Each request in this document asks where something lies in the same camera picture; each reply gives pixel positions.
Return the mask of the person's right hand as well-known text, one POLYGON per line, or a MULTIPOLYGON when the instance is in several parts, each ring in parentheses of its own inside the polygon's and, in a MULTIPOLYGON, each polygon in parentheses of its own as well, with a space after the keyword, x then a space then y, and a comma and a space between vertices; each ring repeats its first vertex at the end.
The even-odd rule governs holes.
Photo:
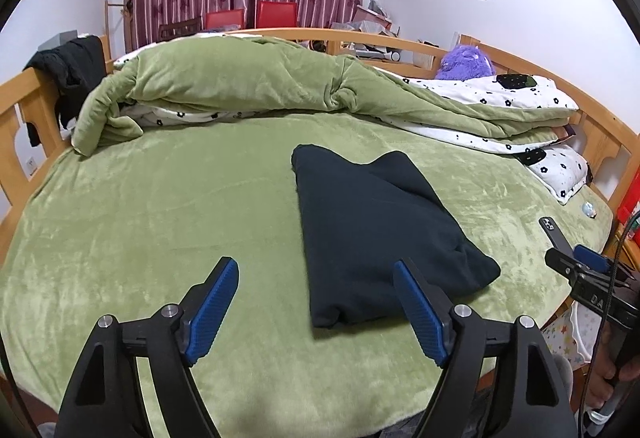
POLYGON ((586 405, 591 409, 600 409, 611 399, 614 388, 608 384, 616 373, 614 362, 608 351, 611 340, 611 325, 605 323, 600 333, 598 348, 593 349, 590 363, 591 376, 586 387, 586 405))

